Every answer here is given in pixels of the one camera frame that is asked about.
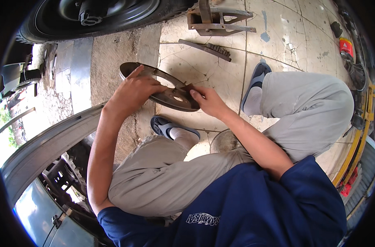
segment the navy blue t-shirt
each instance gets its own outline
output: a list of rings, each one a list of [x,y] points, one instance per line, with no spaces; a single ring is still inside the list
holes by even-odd
[[[337,246],[345,209],[326,174],[308,156],[279,182],[255,163],[210,184],[169,226],[108,207],[98,221],[117,246]]]

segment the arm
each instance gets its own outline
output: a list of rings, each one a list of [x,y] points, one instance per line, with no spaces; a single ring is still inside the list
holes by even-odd
[[[288,155],[277,144],[227,107],[214,89],[195,86],[190,94],[205,113],[224,122],[233,131],[256,163],[274,179],[279,180],[293,166]]]
[[[96,215],[113,206],[108,199],[108,190],[121,125],[151,94],[167,89],[152,77],[137,77],[143,69],[142,65],[136,68],[120,84],[101,112],[87,167],[87,195]]]

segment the yellow lift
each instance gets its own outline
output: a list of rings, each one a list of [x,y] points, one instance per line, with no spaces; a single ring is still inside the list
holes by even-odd
[[[348,151],[348,155],[345,158],[344,163],[341,166],[341,169],[337,173],[336,177],[333,179],[333,185],[336,188],[339,187],[339,184],[343,178],[345,178],[344,184],[349,180],[349,178],[351,177],[353,173],[353,170],[358,165],[360,158],[362,156],[363,150],[364,150],[364,146],[366,145],[366,137],[367,137],[368,129],[370,126],[370,122],[374,120],[373,101],[375,99],[375,85],[372,84],[369,78],[368,78],[368,83],[369,83],[369,86],[364,96],[363,114],[362,114],[362,117],[365,120],[364,129],[357,130],[355,132],[355,136],[353,138],[351,148]]]

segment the foot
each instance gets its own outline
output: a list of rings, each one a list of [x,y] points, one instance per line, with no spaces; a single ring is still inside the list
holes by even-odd
[[[271,68],[264,59],[254,68],[251,83],[242,100],[241,110],[248,116],[260,115],[260,101],[262,96],[262,84],[266,74],[271,72]]]
[[[175,142],[181,144],[186,151],[189,151],[200,141],[199,136],[195,133],[182,128],[172,128],[170,130],[170,136]]]
[[[150,126],[156,134],[179,143],[186,151],[189,151],[200,141],[200,133],[195,129],[171,122],[161,116],[153,116]]]

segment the brake backing plate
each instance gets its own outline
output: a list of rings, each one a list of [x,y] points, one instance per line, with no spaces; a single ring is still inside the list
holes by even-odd
[[[141,63],[139,62],[125,62],[120,65],[120,77],[124,80],[133,72]],[[168,82],[172,83],[175,88],[168,88],[162,93],[155,93],[149,96],[149,99],[163,106],[178,110],[194,112],[200,109],[199,104],[189,94],[190,85],[185,85],[180,80],[176,79],[170,74],[161,71],[152,66],[143,64],[144,70],[139,73],[139,76],[158,76]]]

